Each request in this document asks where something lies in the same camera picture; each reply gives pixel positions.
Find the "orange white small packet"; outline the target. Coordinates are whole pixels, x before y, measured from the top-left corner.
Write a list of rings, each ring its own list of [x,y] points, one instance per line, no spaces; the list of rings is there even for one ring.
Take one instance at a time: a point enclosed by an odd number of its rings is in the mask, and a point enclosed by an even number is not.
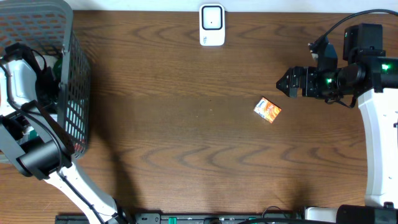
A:
[[[262,97],[254,107],[254,112],[266,121],[273,123],[282,110],[267,98]]]

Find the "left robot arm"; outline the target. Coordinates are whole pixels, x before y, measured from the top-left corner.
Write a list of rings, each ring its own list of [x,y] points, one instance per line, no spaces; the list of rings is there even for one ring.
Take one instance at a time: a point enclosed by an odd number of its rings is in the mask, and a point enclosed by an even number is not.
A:
[[[24,176],[59,189],[90,223],[135,223],[84,173],[69,134],[50,115],[59,79],[37,50],[15,43],[1,57],[1,152]]]

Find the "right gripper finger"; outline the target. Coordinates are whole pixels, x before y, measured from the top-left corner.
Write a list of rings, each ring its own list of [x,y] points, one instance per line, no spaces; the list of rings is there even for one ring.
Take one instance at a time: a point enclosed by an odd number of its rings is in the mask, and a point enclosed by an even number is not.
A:
[[[296,98],[297,93],[298,93],[298,88],[297,87],[291,87],[289,85],[283,85],[281,83],[277,83],[276,87],[278,90],[280,90],[282,93],[284,93],[286,96],[289,98]]]
[[[285,74],[280,78],[276,85],[277,86],[297,86],[297,76],[295,73],[297,67],[289,68]]]

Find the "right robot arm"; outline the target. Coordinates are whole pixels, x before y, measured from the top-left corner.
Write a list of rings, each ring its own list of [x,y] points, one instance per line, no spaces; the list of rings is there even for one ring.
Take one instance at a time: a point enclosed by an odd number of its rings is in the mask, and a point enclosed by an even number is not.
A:
[[[341,103],[352,97],[364,124],[368,180],[365,204],[338,208],[307,207],[308,223],[397,223],[397,59],[386,57],[382,25],[359,24],[345,29],[339,68],[334,47],[324,40],[314,56],[316,67],[292,67],[276,83],[295,98]]]

